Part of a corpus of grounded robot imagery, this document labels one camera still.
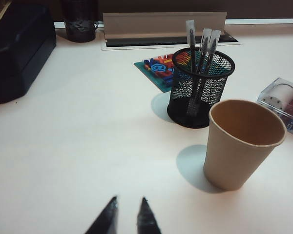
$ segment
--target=cup rim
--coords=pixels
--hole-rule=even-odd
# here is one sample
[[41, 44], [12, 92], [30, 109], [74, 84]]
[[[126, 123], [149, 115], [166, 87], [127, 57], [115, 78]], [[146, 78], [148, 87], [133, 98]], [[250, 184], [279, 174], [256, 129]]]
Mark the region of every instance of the cup rim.
[[[275, 118], [277, 118], [277, 120], [280, 122], [281, 126], [283, 127], [283, 137], [282, 137], [278, 142], [276, 142], [276, 143], [274, 143], [274, 144], [268, 144], [268, 145], [256, 145], [256, 144], [252, 144], [252, 143], [249, 143], [249, 142], [243, 141], [243, 140], [241, 140], [241, 139], [239, 139], [239, 138], [237, 138], [237, 137], [231, 135], [230, 133], [228, 133], [227, 131], [225, 131], [222, 127], [220, 127], [220, 126], [216, 123], [216, 121], [214, 120], [214, 118], [213, 118], [212, 115], [211, 115], [212, 110], [213, 110], [217, 105], [222, 104], [222, 103], [227, 102], [227, 101], [240, 101], [240, 102], [247, 102], [247, 103], [252, 104], [252, 105], [257, 105], [257, 106], [259, 106], [260, 108], [264, 109], [265, 111], [269, 112], [269, 113], [272, 114]], [[252, 101], [248, 101], [248, 100], [244, 100], [244, 99], [227, 99], [227, 100], [220, 101], [220, 102], [216, 103], [216, 104], [213, 105], [213, 106], [211, 107], [211, 109], [209, 110], [209, 120], [210, 120], [211, 122], [213, 122], [213, 124], [215, 124], [216, 127], [217, 127], [218, 129], [220, 129], [224, 134], [226, 134], [226, 135], [232, 137], [233, 139], [237, 140], [237, 141], [240, 142], [240, 143], [243, 143], [243, 144], [246, 144], [246, 145], [249, 145], [249, 146], [252, 146], [252, 147], [257, 147], [257, 148], [275, 147], [275, 146], [280, 145], [280, 144], [285, 140], [285, 138], [286, 138], [287, 128], [286, 128], [285, 124], [283, 123], [283, 121], [280, 119], [280, 117], [279, 117], [276, 113], [274, 113], [273, 111], [271, 111], [271, 110], [269, 110], [269, 109], [263, 107], [262, 105], [260, 105], [260, 104], [258, 104], [258, 103], [256, 103], [256, 102], [252, 102]]]

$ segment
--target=tape roll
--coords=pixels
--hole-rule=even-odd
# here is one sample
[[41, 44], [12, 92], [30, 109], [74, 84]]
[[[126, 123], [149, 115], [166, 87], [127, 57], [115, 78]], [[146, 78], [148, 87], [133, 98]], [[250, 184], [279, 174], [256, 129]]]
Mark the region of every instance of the tape roll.
[[293, 101], [293, 87], [288, 84], [278, 84], [270, 89], [261, 100], [275, 108], [285, 110], [287, 105]]

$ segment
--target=black pen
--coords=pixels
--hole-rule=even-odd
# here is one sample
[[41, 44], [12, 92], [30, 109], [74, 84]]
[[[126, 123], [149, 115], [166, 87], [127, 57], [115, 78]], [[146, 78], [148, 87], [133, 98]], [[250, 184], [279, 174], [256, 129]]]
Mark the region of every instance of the black pen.
[[[210, 36], [211, 36], [211, 29], [210, 28], [205, 28], [203, 30], [201, 43], [200, 43], [200, 54], [201, 55], [200, 55], [199, 64], [198, 64], [197, 69], [196, 69], [197, 74], [201, 72], [201, 68], [202, 68], [202, 66], [204, 64], [205, 55], [206, 55], [206, 52], [207, 52]], [[195, 101], [195, 99], [197, 97], [198, 85], [199, 85], [199, 77], [194, 76], [193, 77], [192, 93], [191, 93], [191, 97], [189, 99], [188, 108], [187, 108], [187, 115], [188, 116], [196, 116], [197, 112], [198, 112], [198, 105], [196, 104], [196, 101]]]
[[195, 72], [196, 68], [196, 59], [195, 59], [195, 26], [194, 20], [186, 21], [186, 29], [187, 29], [187, 42], [190, 46], [190, 58], [191, 58], [191, 71]]
[[[204, 69], [201, 72], [204, 75], [208, 75], [208, 73], [209, 73], [209, 69], [210, 69], [214, 54], [216, 52], [216, 48], [217, 48], [217, 44], [218, 44], [218, 41], [220, 38], [220, 34], [221, 34], [220, 30], [213, 30], [213, 32], [211, 34], [209, 45], [207, 48], [207, 52], [209, 54], [208, 61], [205, 65]], [[195, 103], [199, 103], [199, 101], [201, 99], [201, 96], [202, 96], [203, 90], [204, 90], [204, 86], [205, 86], [205, 82], [206, 82], [206, 79], [203, 78], [201, 81], [201, 85], [200, 85], [199, 91], [197, 93], [197, 96], [195, 98]]]

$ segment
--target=desk surface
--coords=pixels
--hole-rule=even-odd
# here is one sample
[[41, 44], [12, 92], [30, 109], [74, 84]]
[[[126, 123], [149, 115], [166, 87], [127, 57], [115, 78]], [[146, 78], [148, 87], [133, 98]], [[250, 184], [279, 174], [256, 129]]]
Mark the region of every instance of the desk surface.
[[[222, 100], [256, 101], [277, 77], [293, 82], [293, 25], [231, 25], [242, 45]], [[0, 234], [82, 234], [114, 196], [118, 233], [135, 234], [143, 196], [163, 234], [293, 234], [293, 135], [242, 189], [204, 178], [208, 128], [166, 114], [133, 63], [178, 48], [101, 51], [58, 45], [26, 96], [0, 105]]]

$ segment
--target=pen cap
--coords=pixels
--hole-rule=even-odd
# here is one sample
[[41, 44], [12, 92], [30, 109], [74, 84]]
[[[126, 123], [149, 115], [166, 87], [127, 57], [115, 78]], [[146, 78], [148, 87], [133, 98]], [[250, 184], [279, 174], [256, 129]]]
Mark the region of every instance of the pen cap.
[[221, 31], [220, 30], [213, 30], [211, 33], [209, 45], [208, 45], [208, 52], [210, 54], [215, 54], [216, 47], [220, 38]]
[[211, 29], [210, 28], [203, 29], [203, 35], [202, 35], [201, 44], [200, 44], [200, 51], [202, 52], [207, 51], [210, 36], [211, 36]]
[[195, 26], [194, 20], [186, 21], [186, 30], [187, 30], [187, 42], [188, 45], [195, 45]]

